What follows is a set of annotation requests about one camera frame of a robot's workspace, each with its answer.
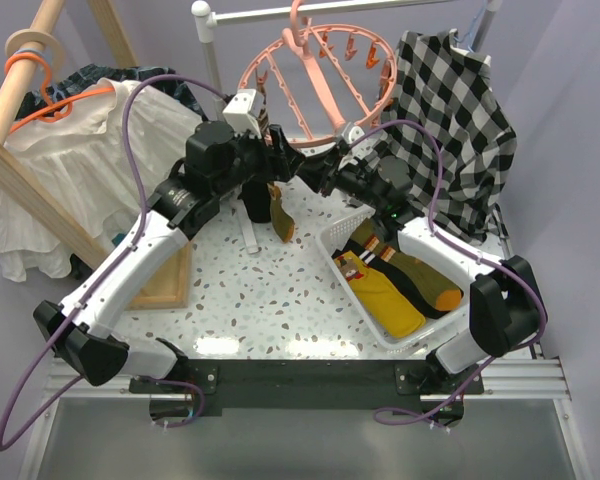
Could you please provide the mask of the black striped sock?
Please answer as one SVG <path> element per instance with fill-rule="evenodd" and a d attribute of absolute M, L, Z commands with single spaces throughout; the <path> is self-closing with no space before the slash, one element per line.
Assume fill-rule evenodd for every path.
<path fill-rule="evenodd" d="M 242 199 L 249 219 L 257 224 L 271 222 L 271 197 L 268 184 L 259 181 L 250 181 L 242 186 L 240 198 Z"/>

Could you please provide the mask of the olive orange sock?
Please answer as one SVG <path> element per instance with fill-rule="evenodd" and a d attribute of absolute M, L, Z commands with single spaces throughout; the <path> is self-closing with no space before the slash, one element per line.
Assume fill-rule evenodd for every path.
<path fill-rule="evenodd" d="M 446 276 L 384 242 L 370 219 L 358 226 L 347 247 L 368 266 L 383 273 L 428 318 L 441 318 L 455 310 L 463 299 L 463 291 Z"/>
<path fill-rule="evenodd" d="M 283 243 L 288 243 L 293 238 L 295 231 L 294 219 L 284 210 L 282 192 L 273 182 L 267 184 L 270 196 L 270 218 L 272 227 Z"/>

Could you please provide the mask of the pink round clip hanger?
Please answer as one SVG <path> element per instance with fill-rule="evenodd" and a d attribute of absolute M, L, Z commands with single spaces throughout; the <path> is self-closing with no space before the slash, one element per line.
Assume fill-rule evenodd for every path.
<path fill-rule="evenodd" d="M 302 136 L 292 139 L 291 144 L 297 148 L 310 148 L 331 143 L 334 135 L 340 133 L 349 123 L 338 106 L 320 61 L 325 59 L 334 68 L 358 104 L 361 117 L 351 123 L 355 127 L 362 128 L 375 125 L 381 111 L 389 105 L 391 91 L 397 81 L 397 60 L 388 42 L 380 35 L 363 27 L 348 24 L 329 23 L 314 26 L 310 16 L 301 11 L 302 6 L 301 1 L 291 3 L 287 14 L 289 26 L 282 30 L 278 40 L 264 48 L 251 61 L 242 74 L 238 87 L 245 89 L 252 85 L 262 92 L 265 90 L 268 75 L 272 74 L 302 132 Z M 368 71 L 380 69 L 379 93 L 372 104 L 364 100 L 363 94 L 354 85 L 351 75 L 343 67 L 344 63 L 353 59 L 358 53 L 355 45 L 358 39 L 369 41 L 365 68 Z M 274 58 L 275 53 L 281 49 L 289 50 L 299 60 L 331 124 L 333 133 L 320 136 L 311 130 L 299 101 L 294 97 L 281 67 Z"/>

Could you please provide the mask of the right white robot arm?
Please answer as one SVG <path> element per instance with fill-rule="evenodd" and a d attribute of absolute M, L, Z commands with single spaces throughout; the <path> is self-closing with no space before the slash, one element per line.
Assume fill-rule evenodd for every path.
<path fill-rule="evenodd" d="M 338 189 L 362 205 L 323 228 L 316 238 L 325 259 L 345 247 L 349 235 L 366 219 L 392 231 L 401 253 L 411 254 L 456 283 L 463 291 L 459 307 L 432 325 L 403 337 L 382 326 L 355 295 L 344 288 L 378 343 L 388 350 L 422 347 L 442 339 L 436 362 L 425 369 L 428 386 L 449 392 L 461 380 L 461 371 L 487 357 L 502 357 L 543 333 L 547 314 L 530 264 L 519 256 L 502 259 L 479 250 L 438 229 L 408 204 L 405 163 L 390 159 L 375 168 L 341 165 L 329 151 L 300 166 L 297 175 L 310 189 L 328 196 Z"/>

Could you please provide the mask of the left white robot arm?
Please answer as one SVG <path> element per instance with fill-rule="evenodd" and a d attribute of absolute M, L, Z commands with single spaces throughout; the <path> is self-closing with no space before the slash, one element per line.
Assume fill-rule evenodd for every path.
<path fill-rule="evenodd" d="M 119 374 L 150 376 L 165 392 L 180 390 L 187 368 L 175 348 L 132 344 L 115 333 L 121 314 L 157 270 L 220 211 L 220 201 L 252 180 L 289 181 L 306 157 L 274 125 L 270 138 L 204 122 L 185 154 L 149 196 L 127 237 L 60 303 L 41 302 L 33 318 L 52 350 L 83 379 L 100 386 Z"/>

